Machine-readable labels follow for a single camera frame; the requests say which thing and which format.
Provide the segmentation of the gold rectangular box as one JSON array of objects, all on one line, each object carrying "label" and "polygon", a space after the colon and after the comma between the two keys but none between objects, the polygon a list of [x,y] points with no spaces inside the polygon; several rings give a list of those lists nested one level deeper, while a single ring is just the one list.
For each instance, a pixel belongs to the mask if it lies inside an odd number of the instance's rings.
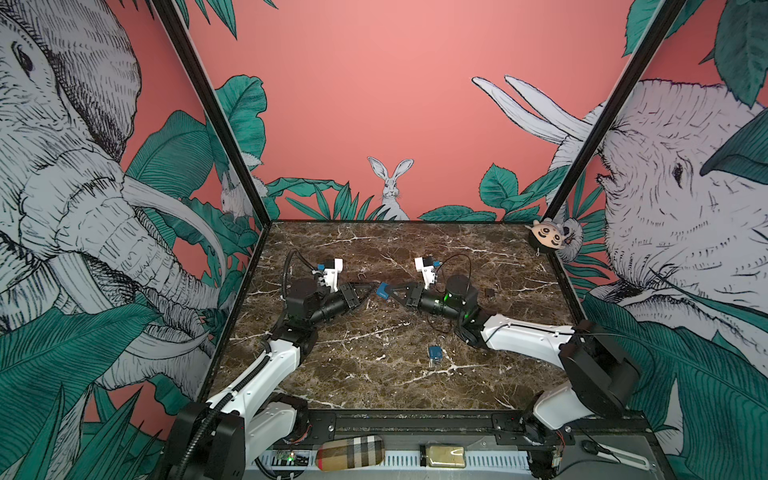
[{"label": "gold rectangular box", "polygon": [[421,445],[420,465],[427,468],[464,469],[467,466],[465,448],[448,444]]}]

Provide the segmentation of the small circuit board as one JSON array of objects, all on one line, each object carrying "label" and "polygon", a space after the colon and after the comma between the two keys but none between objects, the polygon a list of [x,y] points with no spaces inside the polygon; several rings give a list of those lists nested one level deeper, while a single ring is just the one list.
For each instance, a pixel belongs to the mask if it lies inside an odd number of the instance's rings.
[{"label": "small circuit board", "polygon": [[277,451],[272,460],[272,466],[278,469],[303,469],[310,464],[311,453],[308,451]]}]

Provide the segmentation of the plaid cylindrical case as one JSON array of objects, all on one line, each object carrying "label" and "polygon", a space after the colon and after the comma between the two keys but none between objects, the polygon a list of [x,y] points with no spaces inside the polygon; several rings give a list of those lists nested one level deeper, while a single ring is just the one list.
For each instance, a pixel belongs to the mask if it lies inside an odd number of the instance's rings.
[{"label": "plaid cylindrical case", "polygon": [[369,435],[324,443],[317,451],[315,464],[324,472],[341,471],[379,465],[385,456],[383,439]]}]

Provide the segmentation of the black front rail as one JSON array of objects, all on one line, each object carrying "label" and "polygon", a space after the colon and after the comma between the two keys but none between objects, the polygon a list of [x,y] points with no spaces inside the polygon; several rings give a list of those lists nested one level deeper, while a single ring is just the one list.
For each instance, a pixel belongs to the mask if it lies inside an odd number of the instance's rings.
[{"label": "black front rail", "polygon": [[324,442],[378,435],[416,443],[460,443],[489,437],[493,446],[541,449],[561,442],[570,446],[575,436],[646,435],[652,430],[646,418],[631,412],[617,419],[583,418],[567,424],[555,433],[541,433],[528,439],[530,432],[518,410],[354,410],[309,409],[303,429],[291,433],[286,440],[274,443],[276,448],[290,446],[308,449]]}]

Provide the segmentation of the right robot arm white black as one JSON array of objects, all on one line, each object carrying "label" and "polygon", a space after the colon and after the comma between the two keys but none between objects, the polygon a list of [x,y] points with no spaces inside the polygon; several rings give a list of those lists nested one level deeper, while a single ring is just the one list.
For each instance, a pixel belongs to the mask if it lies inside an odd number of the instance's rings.
[{"label": "right robot arm white black", "polygon": [[543,325],[493,313],[478,303],[478,290],[465,275],[450,277],[443,291],[409,282],[385,284],[377,294],[450,320],[454,333],[471,347],[513,352],[563,370],[566,381],[539,394],[523,424],[554,431],[593,415],[620,418],[639,383],[637,362],[599,325],[588,320]]}]

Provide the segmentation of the cartoon face sticker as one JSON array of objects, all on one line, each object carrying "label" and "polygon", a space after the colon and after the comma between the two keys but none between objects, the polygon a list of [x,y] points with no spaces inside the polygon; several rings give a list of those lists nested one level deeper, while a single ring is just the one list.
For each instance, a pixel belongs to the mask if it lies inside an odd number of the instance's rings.
[{"label": "cartoon face sticker", "polygon": [[549,218],[534,220],[527,229],[537,245],[553,250],[561,250],[565,247],[565,240],[569,233],[569,229],[563,224]]}]

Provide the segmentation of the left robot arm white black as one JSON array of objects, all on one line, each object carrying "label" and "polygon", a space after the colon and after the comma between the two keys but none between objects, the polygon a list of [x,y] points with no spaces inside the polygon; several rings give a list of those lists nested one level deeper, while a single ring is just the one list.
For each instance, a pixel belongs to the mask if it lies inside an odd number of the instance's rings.
[{"label": "left robot arm white black", "polygon": [[340,281],[340,259],[303,260],[307,276],[293,278],[292,263],[302,257],[297,250],[286,256],[283,308],[261,354],[219,393],[180,411],[152,478],[240,479],[274,443],[310,433],[306,401],[275,390],[311,353],[319,327],[360,307],[379,285]]}]

